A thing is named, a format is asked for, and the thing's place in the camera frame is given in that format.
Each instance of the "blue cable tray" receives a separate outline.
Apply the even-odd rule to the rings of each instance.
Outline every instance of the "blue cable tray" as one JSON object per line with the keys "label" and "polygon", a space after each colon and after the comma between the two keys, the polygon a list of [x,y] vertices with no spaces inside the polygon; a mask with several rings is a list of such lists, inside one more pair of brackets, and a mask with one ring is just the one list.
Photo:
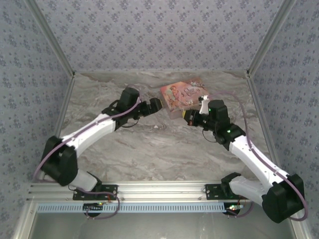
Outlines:
{"label": "blue cable tray", "polygon": [[[83,213],[83,203],[39,203],[37,213]],[[99,213],[112,213],[117,204],[103,205]],[[119,213],[224,213],[224,203],[121,203]]]}

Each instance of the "connector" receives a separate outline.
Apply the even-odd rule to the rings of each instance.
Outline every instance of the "connector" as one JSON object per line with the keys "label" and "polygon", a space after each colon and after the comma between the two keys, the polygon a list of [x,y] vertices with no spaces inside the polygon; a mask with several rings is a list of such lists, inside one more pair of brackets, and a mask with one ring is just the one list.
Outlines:
{"label": "connector", "polygon": [[226,209],[231,210],[231,211],[235,211],[235,210],[239,210],[242,208],[244,208],[243,205],[231,205],[229,208],[226,208]]}

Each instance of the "black mounting bracket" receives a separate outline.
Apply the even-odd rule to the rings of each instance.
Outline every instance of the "black mounting bracket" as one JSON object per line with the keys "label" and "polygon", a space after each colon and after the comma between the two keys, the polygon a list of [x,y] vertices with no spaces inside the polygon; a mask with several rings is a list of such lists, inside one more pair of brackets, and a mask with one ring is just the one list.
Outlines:
{"label": "black mounting bracket", "polygon": [[[117,195],[119,186],[115,184],[102,184],[99,188],[99,192],[109,192]],[[74,190],[73,193],[73,200],[74,201],[115,201],[116,198],[111,195],[106,194],[87,194],[78,189]]]}
{"label": "black mounting bracket", "polygon": [[239,200],[238,195],[226,195],[221,184],[206,184],[205,193],[207,200]]}

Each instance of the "metal extrusion bar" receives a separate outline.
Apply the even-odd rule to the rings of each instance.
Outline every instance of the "metal extrusion bar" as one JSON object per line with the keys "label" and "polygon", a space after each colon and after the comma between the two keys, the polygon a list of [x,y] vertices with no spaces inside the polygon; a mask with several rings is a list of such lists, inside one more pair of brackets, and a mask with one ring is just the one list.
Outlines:
{"label": "metal extrusion bar", "polygon": [[29,238],[37,205],[38,203],[34,203],[32,201],[24,204],[12,239]]}
{"label": "metal extrusion bar", "polygon": [[69,101],[71,98],[74,82],[75,82],[75,79],[74,79],[74,76],[72,76],[70,81],[69,81],[68,87],[66,89],[65,96],[64,96],[64,99],[62,102],[62,107],[60,109],[60,114],[59,114],[55,129],[54,129],[54,135],[57,137],[59,137],[61,134],[62,124],[63,124],[64,118],[65,118],[66,110],[68,109],[68,105],[69,105]]}
{"label": "metal extrusion bar", "polygon": [[[122,202],[135,203],[189,203],[206,200],[205,184],[220,182],[110,182],[117,184]],[[34,202],[74,202],[73,191],[53,183],[32,184],[27,200]],[[237,200],[209,200],[210,202],[236,202]]]}
{"label": "metal extrusion bar", "polygon": [[251,92],[251,95],[252,95],[252,98],[253,98],[253,101],[254,101],[254,104],[256,107],[256,111],[257,111],[257,115],[258,115],[259,122],[261,125],[261,129],[264,133],[264,137],[265,137],[266,145],[268,147],[270,158],[274,163],[276,163],[280,167],[277,151],[275,148],[273,138],[271,137],[271,133],[270,133],[270,130],[269,130],[269,127],[267,124],[266,116],[264,114],[263,107],[261,106],[261,102],[260,102],[259,97],[258,97],[258,92],[257,92],[256,86],[255,86],[255,83],[251,79],[250,76],[247,76],[247,83],[248,83],[248,86],[249,86],[249,89],[250,89],[250,92]]}
{"label": "metal extrusion bar", "polygon": [[263,61],[267,51],[271,47],[277,33],[281,29],[282,25],[285,23],[288,14],[290,13],[291,9],[295,5],[297,0],[284,0],[281,4],[271,26],[269,27],[263,41],[261,42],[250,66],[248,68],[250,76],[254,76],[256,73],[259,65]]}
{"label": "metal extrusion bar", "polygon": [[67,60],[61,46],[59,45],[56,37],[54,36],[49,24],[47,23],[43,13],[41,12],[38,4],[35,0],[24,0],[25,4],[29,8],[30,12],[32,13],[34,20],[38,23],[39,27],[41,28],[44,36],[46,37],[48,43],[50,44],[53,52],[57,56],[58,60],[60,61],[62,67],[66,71],[69,77],[72,77],[73,70],[72,67]]}

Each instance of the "wall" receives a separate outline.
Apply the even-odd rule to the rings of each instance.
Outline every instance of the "wall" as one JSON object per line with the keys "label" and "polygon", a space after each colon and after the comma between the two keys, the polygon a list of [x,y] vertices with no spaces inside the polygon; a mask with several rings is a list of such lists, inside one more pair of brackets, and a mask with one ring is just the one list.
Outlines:
{"label": "wall", "polygon": [[304,180],[319,238],[319,3],[298,0],[254,76],[282,166]]}
{"label": "wall", "polygon": [[22,0],[0,1],[0,238],[12,235],[68,77]]}
{"label": "wall", "polygon": [[247,69],[282,0],[37,0],[75,71]]}

